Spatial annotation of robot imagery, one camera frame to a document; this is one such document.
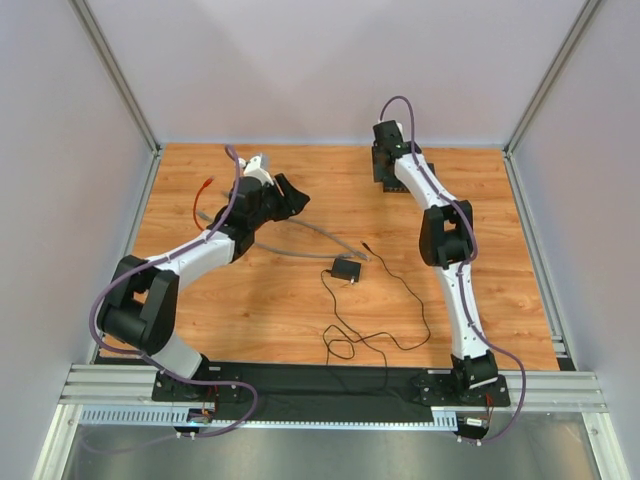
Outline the black network switch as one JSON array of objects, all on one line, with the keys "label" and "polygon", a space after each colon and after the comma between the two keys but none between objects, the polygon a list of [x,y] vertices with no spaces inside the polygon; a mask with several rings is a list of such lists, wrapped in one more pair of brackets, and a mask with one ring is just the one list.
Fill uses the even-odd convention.
[{"label": "black network switch", "polygon": [[397,157],[389,150],[374,145],[371,148],[373,180],[385,193],[408,193],[407,187],[395,175]]}]

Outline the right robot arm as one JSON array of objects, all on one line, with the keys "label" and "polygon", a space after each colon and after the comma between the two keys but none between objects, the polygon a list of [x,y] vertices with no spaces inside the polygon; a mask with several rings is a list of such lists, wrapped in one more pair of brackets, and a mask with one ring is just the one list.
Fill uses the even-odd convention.
[{"label": "right robot arm", "polygon": [[417,144],[403,138],[398,122],[380,121],[373,134],[374,180],[384,191],[410,193],[423,210],[419,252],[443,290],[454,381],[462,390],[491,384],[497,380],[498,367],[484,337],[471,280],[476,253],[473,208],[442,185]]}]

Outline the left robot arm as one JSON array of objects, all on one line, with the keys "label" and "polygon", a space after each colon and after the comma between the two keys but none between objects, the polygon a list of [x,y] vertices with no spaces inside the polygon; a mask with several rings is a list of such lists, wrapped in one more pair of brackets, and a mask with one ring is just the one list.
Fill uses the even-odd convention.
[{"label": "left robot arm", "polygon": [[310,197],[283,174],[274,181],[240,177],[229,193],[228,205],[195,239],[147,259],[128,255],[120,260],[96,313],[97,329],[169,376],[203,385],[208,359],[175,330],[180,292],[243,256],[264,224],[296,216],[309,202]]}]

